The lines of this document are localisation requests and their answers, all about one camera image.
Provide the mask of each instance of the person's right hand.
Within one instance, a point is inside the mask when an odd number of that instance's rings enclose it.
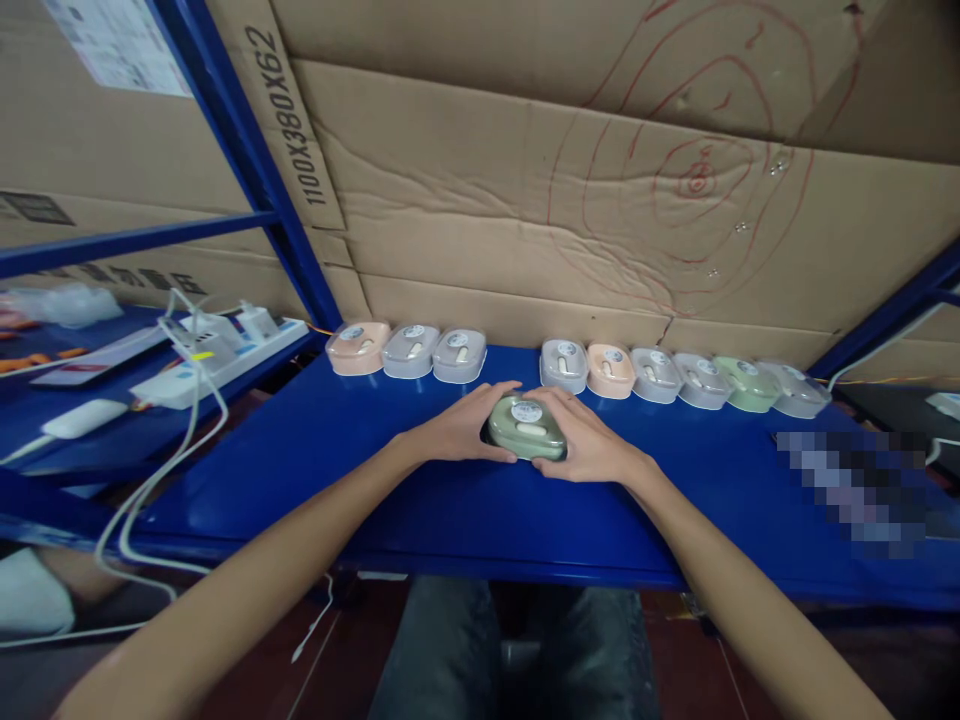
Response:
[[[653,458],[604,425],[575,395],[558,387],[541,387],[526,393],[524,398],[546,406],[567,439],[565,460],[534,458],[534,467],[545,477],[624,485],[664,477]]]

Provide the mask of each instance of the person's left hand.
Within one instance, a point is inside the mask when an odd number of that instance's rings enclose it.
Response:
[[[500,398],[521,384],[516,380],[496,385],[484,383],[432,420],[415,427],[407,436],[428,460],[516,462],[514,453],[483,442],[480,430]]]

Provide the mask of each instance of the jeans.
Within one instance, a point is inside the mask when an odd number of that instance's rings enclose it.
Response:
[[[489,585],[418,577],[370,720],[660,717],[636,592],[541,586],[529,627],[539,656],[504,677]]]

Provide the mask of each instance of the power strip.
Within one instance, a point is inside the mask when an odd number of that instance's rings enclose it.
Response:
[[[259,345],[254,343],[247,333],[242,333],[244,344],[237,350],[237,359],[219,370],[207,371],[214,384],[221,388],[236,380],[248,370],[252,370],[271,355],[276,355],[285,347],[299,340],[310,330],[302,320],[284,318],[280,332]],[[167,407],[173,410],[186,410],[193,405],[193,393],[196,390],[196,370],[187,363],[162,372],[139,385],[130,388],[138,400],[149,405]],[[200,398],[212,391],[208,383],[201,383]]]

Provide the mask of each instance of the hand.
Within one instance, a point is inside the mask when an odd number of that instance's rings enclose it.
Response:
[[[567,439],[566,460],[534,458],[534,467],[545,477],[619,482],[631,487],[651,477],[666,479],[653,458],[604,425],[593,410],[566,390],[541,387],[524,397],[545,405]]]
[[[408,436],[417,443],[427,460],[495,460],[514,463],[517,456],[509,450],[487,445],[480,430],[493,412],[493,406],[511,390],[520,387],[516,380],[490,385],[484,383],[432,420],[411,430]]]

